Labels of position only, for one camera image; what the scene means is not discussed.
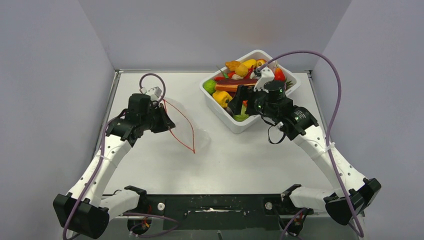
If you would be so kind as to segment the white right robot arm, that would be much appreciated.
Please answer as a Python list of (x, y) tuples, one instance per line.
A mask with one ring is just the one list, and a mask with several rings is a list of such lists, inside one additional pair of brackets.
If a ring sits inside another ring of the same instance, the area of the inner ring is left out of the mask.
[(247, 115), (270, 119), (273, 127), (310, 157), (332, 186), (325, 190), (292, 185), (281, 194), (281, 207), (286, 213), (292, 214), (301, 208), (325, 211), (335, 222), (347, 226), (372, 203), (382, 187), (380, 182), (365, 177), (341, 155), (333, 142), (326, 142), (317, 119), (286, 96), (283, 82), (269, 81), (261, 90), (239, 85), (228, 107), (238, 114), (244, 102)]

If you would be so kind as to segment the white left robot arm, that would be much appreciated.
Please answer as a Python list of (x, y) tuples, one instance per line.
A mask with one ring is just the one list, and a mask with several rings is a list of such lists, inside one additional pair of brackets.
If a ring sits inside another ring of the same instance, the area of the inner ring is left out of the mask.
[(99, 150), (83, 175), (66, 194), (55, 197), (53, 208), (64, 240), (68, 231), (98, 239), (110, 220), (140, 205), (145, 190), (134, 186), (106, 199), (102, 196), (120, 162), (144, 132), (157, 134), (175, 128), (162, 100), (153, 93), (132, 94), (127, 108), (104, 127)]

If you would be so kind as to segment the clear zip bag orange zipper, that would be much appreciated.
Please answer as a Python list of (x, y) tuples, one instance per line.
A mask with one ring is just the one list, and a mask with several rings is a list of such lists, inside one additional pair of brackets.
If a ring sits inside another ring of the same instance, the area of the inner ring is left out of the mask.
[(211, 143), (210, 135), (202, 129), (191, 112), (179, 101), (165, 97), (162, 100), (167, 115), (175, 124), (172, 137), (193, 154), (204, 152)]

